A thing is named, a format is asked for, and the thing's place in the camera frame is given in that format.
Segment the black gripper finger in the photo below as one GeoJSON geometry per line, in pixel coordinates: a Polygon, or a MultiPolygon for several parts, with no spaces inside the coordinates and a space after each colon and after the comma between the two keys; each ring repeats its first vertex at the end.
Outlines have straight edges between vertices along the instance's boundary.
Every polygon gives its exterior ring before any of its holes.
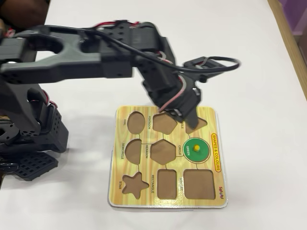
{"type": "Polygon", "coordinates": [[[193,107],[192,110],[188,113],[185,119],[185,123],[189,129],[195,130],[198,125],[198,116],[196,107],[193,107]]]}

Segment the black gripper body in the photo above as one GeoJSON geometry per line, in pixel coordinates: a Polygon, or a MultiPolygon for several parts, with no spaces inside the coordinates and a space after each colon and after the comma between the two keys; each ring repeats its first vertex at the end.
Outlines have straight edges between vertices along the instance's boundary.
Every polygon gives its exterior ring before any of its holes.
{"type": "Polygon", "coordinates": [[[201,91],[194,79],[183,73],[153,74],[153,103],[178,122],[201,101],[201,91]]]}

